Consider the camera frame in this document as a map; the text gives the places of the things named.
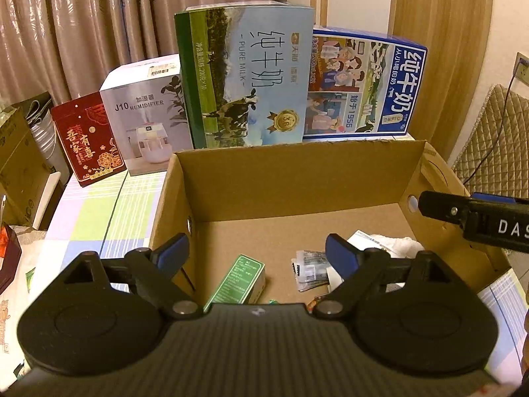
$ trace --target pure milk box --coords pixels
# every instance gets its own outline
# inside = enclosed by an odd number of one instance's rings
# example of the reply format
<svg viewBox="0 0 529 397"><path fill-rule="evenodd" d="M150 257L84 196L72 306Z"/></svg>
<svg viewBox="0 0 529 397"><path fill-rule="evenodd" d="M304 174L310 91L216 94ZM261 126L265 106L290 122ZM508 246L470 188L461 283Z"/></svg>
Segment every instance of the pure milk box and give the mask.
<svg viewBox="0 0 529 397"><path fill-rule="evenodd" d="M313 16L276 2L175 15L195 148L302 141Z"/></svg>
<svg viewBox="0 0 529 397"><path fill-rule="evenodd" d="M403 38L315 27L303 140L405 135L426 57Z"/></svg>

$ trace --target quilted cushion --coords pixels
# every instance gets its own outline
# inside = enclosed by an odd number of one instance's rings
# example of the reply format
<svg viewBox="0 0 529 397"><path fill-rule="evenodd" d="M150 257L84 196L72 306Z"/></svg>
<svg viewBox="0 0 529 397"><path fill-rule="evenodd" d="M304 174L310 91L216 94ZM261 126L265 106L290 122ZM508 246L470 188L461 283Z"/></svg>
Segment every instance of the quilted cushion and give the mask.
<svg viewBox="0 0 529 397"><path fill-rule="evenodd" d="M492 147L502 122L506 94L507 89L500 84L490 89L470 138L452 167L461 181L474 172ZM499 142L466 183L468 191L529 198L528 133L529 100L511 91Z"/></svg>

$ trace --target green milk box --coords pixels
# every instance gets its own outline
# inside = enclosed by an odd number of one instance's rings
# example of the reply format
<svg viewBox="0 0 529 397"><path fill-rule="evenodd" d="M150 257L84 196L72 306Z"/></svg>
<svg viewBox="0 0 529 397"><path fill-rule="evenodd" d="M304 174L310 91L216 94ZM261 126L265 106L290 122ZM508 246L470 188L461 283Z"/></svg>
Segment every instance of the green milk box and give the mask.
<svg viewBox="0 0 529 397"><path fill-rule="evenodd" d="M211 303L253 304L265 288L264 263L239 255L229 272L204 306Z"/></svg>
<svg viewBox="0 0 529 397"><path fill-rule="evenodd" d="M301 142L314 11L276 2L175 15L195 148Z"/></svg>

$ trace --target plaid tablecloth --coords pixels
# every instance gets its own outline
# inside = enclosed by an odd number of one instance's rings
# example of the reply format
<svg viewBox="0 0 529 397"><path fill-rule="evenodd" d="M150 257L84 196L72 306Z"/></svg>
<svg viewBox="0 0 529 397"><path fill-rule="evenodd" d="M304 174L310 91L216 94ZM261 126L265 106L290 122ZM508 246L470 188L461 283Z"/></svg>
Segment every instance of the plaid tablecloth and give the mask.
<svg viewBox="0 0 529 397"><path fill-rule="evenodd" d="M44 240L30 299L83 251L119 258L148 246L165 174L132 177L124 171L85 188L72 178Z"/></svg>

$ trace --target hand hole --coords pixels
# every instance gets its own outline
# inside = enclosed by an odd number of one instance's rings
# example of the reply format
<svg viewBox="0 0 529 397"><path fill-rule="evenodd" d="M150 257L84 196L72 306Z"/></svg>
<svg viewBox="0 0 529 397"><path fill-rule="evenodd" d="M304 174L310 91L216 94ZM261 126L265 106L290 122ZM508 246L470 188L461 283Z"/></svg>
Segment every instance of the hand hole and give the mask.
<svg viewBox="0 0 529 397"><path fill-rule="evenodd" d="M408 197L408 209L412 213L415 213L419 210L419 202L417 201L417 197L414 195Z"/></svg>

